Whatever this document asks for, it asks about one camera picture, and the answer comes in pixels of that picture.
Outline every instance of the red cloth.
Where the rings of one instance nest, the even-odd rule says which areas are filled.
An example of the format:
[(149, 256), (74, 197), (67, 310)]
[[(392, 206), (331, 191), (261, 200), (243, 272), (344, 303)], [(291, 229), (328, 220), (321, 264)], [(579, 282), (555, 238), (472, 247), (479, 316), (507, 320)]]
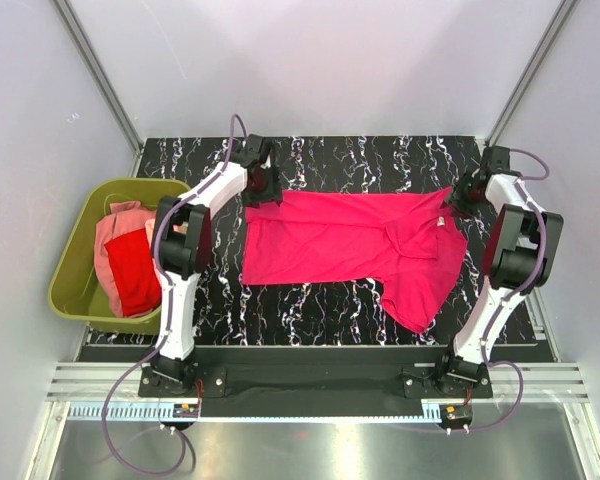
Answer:
[(467, 240), (431, 194), (283, 192), (247, 208), (246, 285), (373, 278), (398, 323), (422, 333), (453, 289)]
[(124, 316), (147, 313), (160, 305), (162, 290), (145, 229), (120, 235), (107, 242), (105, 248)]
[(124, 317), (120, 295), (109, 265), (109, 255), (105, 244), (125, 233), (144, 228), (145, 222), (155, 218), (156, 212), (147, 210), (139, 201), (112, 203), (111, 214), (96, 224), (96, 238), (93, 245), (93, 266), (102, 289), (109, 297), (109, 308), (116, 317)]

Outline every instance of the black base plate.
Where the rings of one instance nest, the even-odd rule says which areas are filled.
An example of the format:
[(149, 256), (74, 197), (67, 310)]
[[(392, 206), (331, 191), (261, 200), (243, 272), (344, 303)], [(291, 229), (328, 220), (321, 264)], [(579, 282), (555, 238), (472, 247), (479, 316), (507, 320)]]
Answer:
[[(220, 398), (224, 396), (227, 384), (227, 369), (223, 366), (209, 366), (198, 369), (196, 381), (202, 380), (202, 396), (205, 398)], [(151, 367), (142, 368), (142, 378), (138, 388), (139, 397), (196, 397), (196, 387), (189, 390), (175, 380), (154, 373)]]
[[(467, 396), (465, 389), (457, 388), (457, 395), (443, 394), (433, 382), (434, 367), (405, 367), (402, 369), (402, 381), (404, 385), (404, 396), (410, 399), (423, 398), (458, 398), (463, 399)], [(487, 384), (478, 385), (471, 392), (472, 398), (493, 398), (491, 388), (491, 379), (488, 378)]]

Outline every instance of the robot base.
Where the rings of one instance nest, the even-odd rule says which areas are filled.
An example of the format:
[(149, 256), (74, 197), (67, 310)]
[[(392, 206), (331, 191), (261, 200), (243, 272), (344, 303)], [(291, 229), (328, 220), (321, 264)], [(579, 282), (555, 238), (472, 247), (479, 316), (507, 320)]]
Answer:
[[(467, 387), (444, 383), (436, 378), (435, 367), (406, 367), (402, 369), (404, 396), (409, 399), (464, 400)], [(488, 374), (471, 388), (471, 398), (493, 398), (493, 390)]]
[[(187, 363), (182, 366), (179, 378), (175, 380), (160, 373), (155, 365), (142, 368), (139, 397), (150, 398), (195, 398), (198, 393), (205, 398), (224, 396), (227, 383), (227, 369), (220, 365), (198, 367), (197, 363)], [(203, 391), (198, 392), (196, 382), (202, 381)]]

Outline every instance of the white wall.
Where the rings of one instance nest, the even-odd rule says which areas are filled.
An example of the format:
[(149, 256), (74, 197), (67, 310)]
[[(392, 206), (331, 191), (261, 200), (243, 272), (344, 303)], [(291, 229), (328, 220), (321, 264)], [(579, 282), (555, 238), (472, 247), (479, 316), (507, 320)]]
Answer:
[(87, 193), (132, 153), (51, 2), (0, 1), (0, 479), (23, 478), (54, 365), (81, 326), (46, 292)]
[[(600, 426), (600, 0), (580, 2), (502, 145), (534, 151), (553, 167), (531, 193), (565, 227), (542, 289), (558, 345), (577, 361)], [(514, 164), (524, 171), (532, 164)]]
[(558, 0), (72, 0), (141, 136), (486, 136)]

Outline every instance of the metal floor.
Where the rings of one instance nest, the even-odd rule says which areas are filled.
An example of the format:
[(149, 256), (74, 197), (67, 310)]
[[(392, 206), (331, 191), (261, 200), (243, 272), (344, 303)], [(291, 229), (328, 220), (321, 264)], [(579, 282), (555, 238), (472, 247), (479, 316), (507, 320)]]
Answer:
[[(496, 420), (494, 405), (474, 407), (475, 424)], [(123, 445), (152, 426), (111, 422), (112, 438)], [(560, 405), (523, 404), (504, 426), (487, 433), (447, 437), (409, 432), (432, 425), (200, 423), (186, 433), (197, 461), (187, 454), (169, 478), (222, 480), (357, 479), (581, 479), (584, 473)], [(69, 421), (56, 457), (52, 479), (135, 479), (114, 459), (99, 465), (108, 452), (98, 422)], [(180, 442), (153, 432), (122, 449), (133, 464), (167, 469), (180, 453)]]

